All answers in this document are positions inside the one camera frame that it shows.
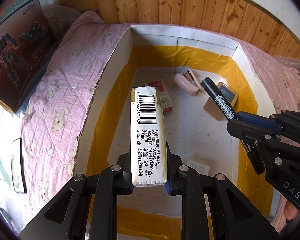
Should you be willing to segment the person's right hand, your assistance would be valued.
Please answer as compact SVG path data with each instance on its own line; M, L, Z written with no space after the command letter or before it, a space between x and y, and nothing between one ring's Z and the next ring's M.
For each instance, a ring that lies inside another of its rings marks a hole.
M284 200L286 201L283 207L284 217L287 221L294 220L297 217L299 210L286 198L284 198Z

